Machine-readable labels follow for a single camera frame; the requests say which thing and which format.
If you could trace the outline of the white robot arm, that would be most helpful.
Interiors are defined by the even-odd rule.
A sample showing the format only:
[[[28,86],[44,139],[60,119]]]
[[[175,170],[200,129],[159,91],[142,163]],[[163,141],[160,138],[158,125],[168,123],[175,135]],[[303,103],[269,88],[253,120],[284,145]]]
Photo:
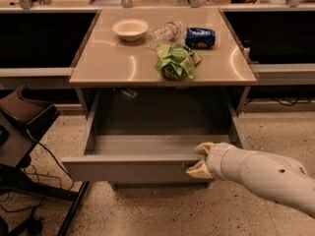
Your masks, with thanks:
[[[234,182],[261,199],[315,217],[315,180],[298,160],[227,143],[202,143],[194,151],[204,158],[186,169],[188,175]]]

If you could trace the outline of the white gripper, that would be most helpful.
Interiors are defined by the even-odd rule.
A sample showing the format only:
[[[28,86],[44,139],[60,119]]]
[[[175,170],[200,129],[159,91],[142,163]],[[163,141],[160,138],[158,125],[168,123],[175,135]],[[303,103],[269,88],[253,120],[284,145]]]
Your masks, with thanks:
[[[194,148],[198,154],[206,154],[207,159],[198,161],[186,169],[186,173],[198,179],[216,179],[239,182],[240,165],[245,151],[227,143],[201,143]]]

